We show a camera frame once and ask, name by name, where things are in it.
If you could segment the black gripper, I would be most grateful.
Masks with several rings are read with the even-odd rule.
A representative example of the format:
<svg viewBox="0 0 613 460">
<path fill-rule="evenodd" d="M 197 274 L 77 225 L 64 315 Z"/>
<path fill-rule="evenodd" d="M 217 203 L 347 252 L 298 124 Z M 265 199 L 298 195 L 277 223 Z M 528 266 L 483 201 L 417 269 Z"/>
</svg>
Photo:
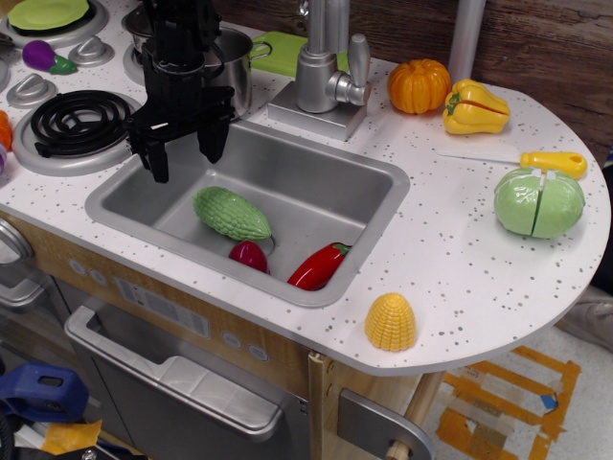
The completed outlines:
<svg viewBox="0 0 613 460">
<path fill-rule="evenodd" d="M 210 163 L 218 162 L 225 149 L 234 118 L 230 86 L 203 83 L 204 57 L 186 66 L 164 62 L 149 47 L 142 49 L 147 100 L 125 120 L 128 140 L 136 144 L 143 166 L 158 183 L 169 181 L 165 145 L 195 133 L 199 151 Z"/>
</svg>

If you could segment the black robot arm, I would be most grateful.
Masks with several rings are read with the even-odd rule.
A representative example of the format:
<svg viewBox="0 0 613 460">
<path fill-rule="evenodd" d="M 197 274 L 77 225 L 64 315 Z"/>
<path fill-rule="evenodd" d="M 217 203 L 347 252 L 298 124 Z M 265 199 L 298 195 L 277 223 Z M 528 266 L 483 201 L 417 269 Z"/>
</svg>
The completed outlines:
<svg viewBox="0 0 613 460">
<path fill-rule="evenodd" d="M 166 143 L 194 134 L 211 163 L 222 156 L 235 117 L 230 86 L 207 87 L 205 53 L 216 45 L 220 16 L 211 1 L 146 1 L 152 37 L 142 46 L 147 100 L 124 121 L 130 151 L 158 183 L 169 180 Z"/>
</svg>

